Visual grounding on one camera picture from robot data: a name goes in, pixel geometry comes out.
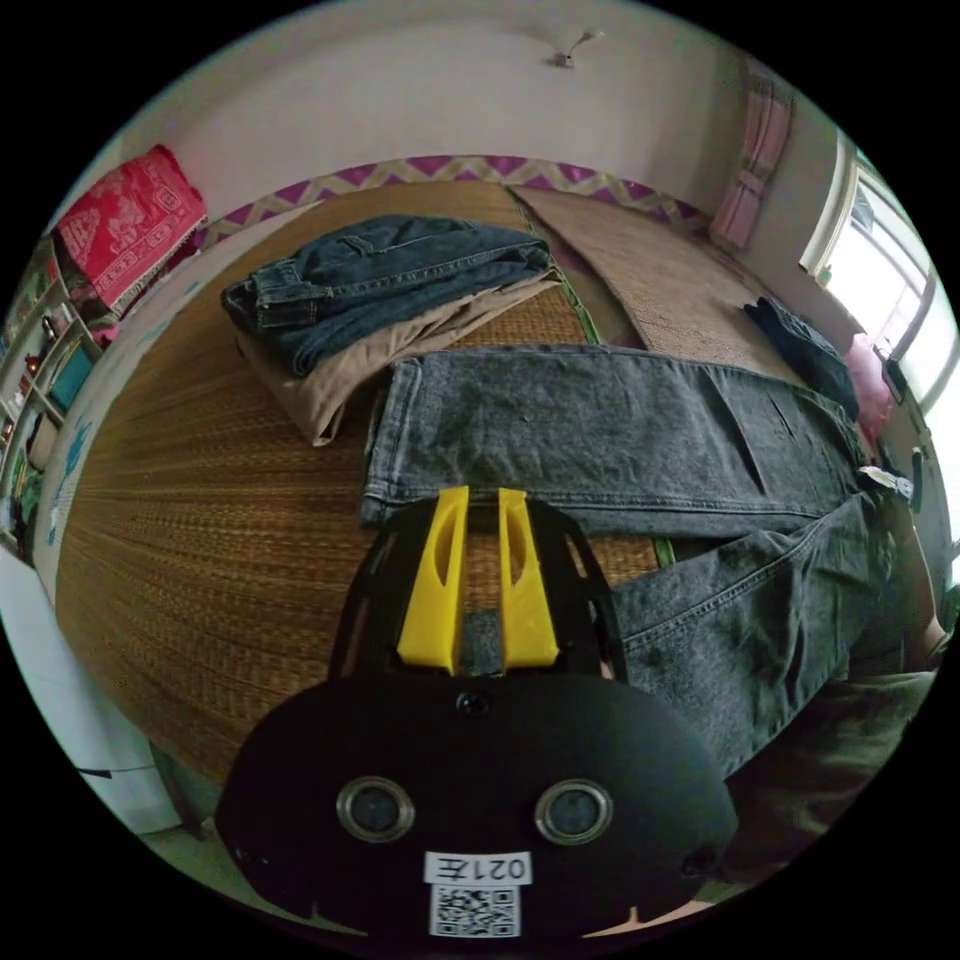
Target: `woven straw mat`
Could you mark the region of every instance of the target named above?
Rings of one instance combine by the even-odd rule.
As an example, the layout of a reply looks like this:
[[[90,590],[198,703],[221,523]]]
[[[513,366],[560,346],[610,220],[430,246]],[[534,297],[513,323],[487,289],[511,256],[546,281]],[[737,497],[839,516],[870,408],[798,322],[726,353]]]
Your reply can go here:
[[[704,241],[602,200],[534,187],[513,192],[609,284],[648,349],[803,385],[743,312],[762,287],[733,276]]]
[[[269,710],[320,682],[372,534],[357,527],[369,396],[315,449],[239,356],[219,292],[325,232],[384,213],[521,228],[503,188],[383,187],[321,204],[205,287],[147,352],[91,447],[64,534],[61,629],[117,706],[180,763],[223,783]],[[460,346],[584,342],[559,287]],[[602,540],[620,582],[647,540]],[[491,539],[468,549],[467,609],[497,602]]]

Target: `blue jeans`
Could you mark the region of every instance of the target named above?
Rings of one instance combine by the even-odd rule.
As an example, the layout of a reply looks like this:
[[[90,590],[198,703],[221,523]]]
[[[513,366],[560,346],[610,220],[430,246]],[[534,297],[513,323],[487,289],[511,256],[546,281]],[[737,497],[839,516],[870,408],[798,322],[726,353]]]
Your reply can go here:
[[[518,230],[389,214],[311,241],[221,293],[233,322],[298,377],[390,324],[543,274],[547,245]]]
[[[725,538],[614,588],[630,682],[672,704],[731,774],[845,660],[894,562],[892,505],[861,487],[843,411],[745,370],[609,347],[404,360],[377,423],[362,516],[468,484],[527,490],[593,534]],[[500,669],[498,614],[461,666]]]

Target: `purple zigzag pattern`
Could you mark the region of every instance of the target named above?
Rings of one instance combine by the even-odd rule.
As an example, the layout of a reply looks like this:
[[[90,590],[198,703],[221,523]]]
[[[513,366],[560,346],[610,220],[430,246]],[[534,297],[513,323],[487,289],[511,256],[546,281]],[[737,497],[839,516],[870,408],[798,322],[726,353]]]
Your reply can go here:
[[[300,180],[289,186],[275,190],[258,201],[244,204],[231,211],[206,229],[197,245],[204,249],[215,246],[221,240],[232,236],[246,227],[253,226],[283,210],[296,208],[304,203],[326,200],[353,190],[369,189],[375,186],[389,186],[397,183],[414,182],[404,176],[404,168],[416,171],[428,180],[443,182],[448,180],[487,180],[510,186],[536,187],[541,190],[565,190],[582,192],[581,184],[592,178],[608,185],[599,186],[590,192],[590,196],[606,203],[620,203],[618,193],[628,198],[629,206],[640,207],[648,215],[663,223],[673,223],[697,236],[707,236],[710,217],[702,210],[683,200],[675,200],[658,194],[651,187],[633,180],[626,180],[590,167],[581,167],[571,163],[555,163],[549,160],[537,160],[529,157],[500,156],[430,156],[407,157],[401,160],[387,160],[383,163],[366,163],[356,167],[338,170],[327,176],[313,180]],[[378,169],[384,168],[388,175],[382,180],[375,177]]]

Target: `dark clothing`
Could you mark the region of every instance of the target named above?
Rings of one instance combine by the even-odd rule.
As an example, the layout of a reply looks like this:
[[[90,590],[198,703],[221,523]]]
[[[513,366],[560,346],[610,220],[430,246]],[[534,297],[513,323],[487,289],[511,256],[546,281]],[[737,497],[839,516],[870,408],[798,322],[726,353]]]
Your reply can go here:
[[[799,376],[856,421],[860,405],[850,371],[829,341],[776,300],[761,297],[756,306],[748,303],[743,309]]]
[[[362,517],[447,486],[525,490],[591,534],[729,542],[614,588],[630,683],[699,732],[724,775],[847,658],[891,574],[885,492],[843,411],[735,367],[611,347],[403,360],[372,426]],[[461,668],[502,668],[498,612],[466,616]]]

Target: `window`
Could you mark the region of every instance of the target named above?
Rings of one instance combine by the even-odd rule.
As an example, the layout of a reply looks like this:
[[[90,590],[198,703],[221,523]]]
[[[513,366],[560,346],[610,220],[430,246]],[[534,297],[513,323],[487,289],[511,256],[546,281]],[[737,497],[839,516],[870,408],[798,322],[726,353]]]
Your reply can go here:
[[[950,538],[960,539],[960,333],[930,255],[910,218],[859,150],[841,154],[842,197],[816,261],[885,360],[895,360],[930,432],[943,478]],[[952,558],[960,582],[960,558]]]

